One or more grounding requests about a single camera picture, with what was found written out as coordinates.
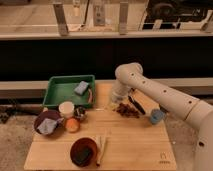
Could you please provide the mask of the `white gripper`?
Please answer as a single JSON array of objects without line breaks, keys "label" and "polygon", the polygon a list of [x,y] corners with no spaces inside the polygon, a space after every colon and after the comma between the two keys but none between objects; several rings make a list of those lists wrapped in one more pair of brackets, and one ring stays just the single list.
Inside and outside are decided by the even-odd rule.
[{"label": "white gripper", "polygon": [[130,91],[130,87],[116,80],[111,89],[110,99],[114,103],[123,101]]}]

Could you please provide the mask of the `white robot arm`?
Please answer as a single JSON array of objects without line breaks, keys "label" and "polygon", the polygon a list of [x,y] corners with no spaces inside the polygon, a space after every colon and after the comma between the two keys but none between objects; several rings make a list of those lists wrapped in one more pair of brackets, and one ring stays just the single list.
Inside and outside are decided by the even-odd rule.
[{"label": "white robot arm", "polygon": [[156,101],[198,131],[193,171],[213,171],[213,105],[143,76],[139,63],[119,65],[110,100],[121,102],[131,88]]}]

